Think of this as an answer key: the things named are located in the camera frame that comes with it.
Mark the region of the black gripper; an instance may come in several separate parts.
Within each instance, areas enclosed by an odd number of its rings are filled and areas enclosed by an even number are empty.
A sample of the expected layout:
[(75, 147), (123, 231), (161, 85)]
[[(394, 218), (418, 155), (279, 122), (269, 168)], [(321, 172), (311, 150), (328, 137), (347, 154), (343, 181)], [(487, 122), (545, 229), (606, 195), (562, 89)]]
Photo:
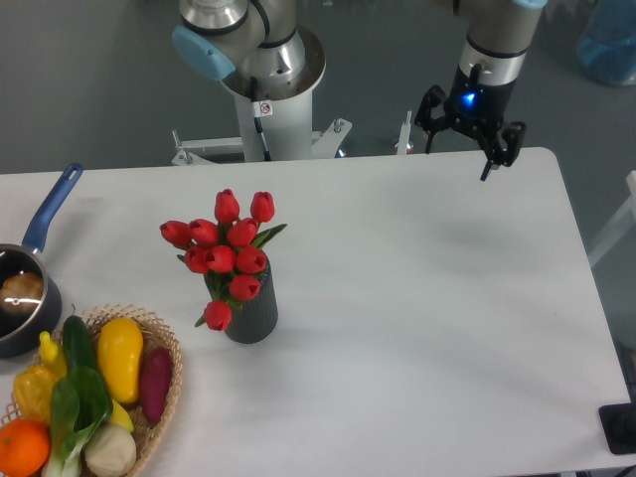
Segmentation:
[[(466, 74), (457, 67), (449, 96), (434, 84), (423, 95), (414, 120), (427, 136), (425, 154), (431, 152), (434, 136), (448, 128), (467, 137), (476, 137), (479, 131), (479, 146), (486, 155), (481, 181), (486, 181), (492, 170), (515, 162), (527, 129), (523, 121), (504, 119), (516, 81), (489, 84), (485, 80), (480, 69)], [(438, 106), (443, 106), (443, 113), (434, 117)]]

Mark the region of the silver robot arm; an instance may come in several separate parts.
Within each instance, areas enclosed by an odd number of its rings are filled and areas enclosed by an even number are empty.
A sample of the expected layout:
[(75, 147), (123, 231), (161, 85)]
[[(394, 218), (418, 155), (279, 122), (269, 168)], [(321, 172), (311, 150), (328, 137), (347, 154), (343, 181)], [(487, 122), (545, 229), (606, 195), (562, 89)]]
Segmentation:
[[(466, 42), (450, 92), (438, 85), (408, 113), (396, 144), (408, 150), (412, 126), (427, 138), (447, 129), (474, 140), (486, 156), (483, 178), (519, 156), (522, 121), (504, 118), (545, 6), (542, 1), (445, 1), (468, 20)], [(312, 131), (312, 91), (322, 79), (322, 45), (296, 20), (293, 1), (182, 1), (172, 43), (199, 75), (234, 96), (243, 157), (270, 162), (333, 157), (349, 127), (334, 121)]]

